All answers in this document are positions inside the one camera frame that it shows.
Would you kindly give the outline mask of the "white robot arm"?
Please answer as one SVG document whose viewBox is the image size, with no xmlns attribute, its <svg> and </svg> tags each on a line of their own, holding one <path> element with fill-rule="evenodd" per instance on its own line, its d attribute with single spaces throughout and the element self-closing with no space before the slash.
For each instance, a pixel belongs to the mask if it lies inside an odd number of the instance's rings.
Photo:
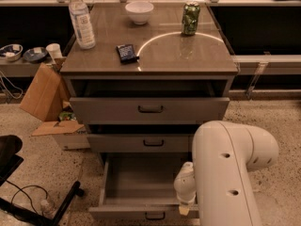
<svg viewBox="0 0 301 226">
<path fill-rule="evenodd" d="M 248 174 L 272 166 L 278 154 L 275 137 L 260 127 L 202 124 L 193 137 L 192 160 L 174 180 L 180 214 L 197 206 L 201 226 L 262 226 Z"/>
</svg>

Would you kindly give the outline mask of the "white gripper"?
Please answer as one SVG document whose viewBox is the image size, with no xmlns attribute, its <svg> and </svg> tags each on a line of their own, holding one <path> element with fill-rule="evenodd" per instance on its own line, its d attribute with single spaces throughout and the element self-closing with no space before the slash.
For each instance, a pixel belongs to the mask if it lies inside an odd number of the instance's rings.
<svg viewBox="0 0 301 226">
<path fill-rule="evenodd" d="M 190 207 L 196 198 L 196 183 L 194 165 L 192 162 L 185 162 L 174 180 L 174 189 L 179 201 L 179 212 L 187 216 Z"/>
</svg>

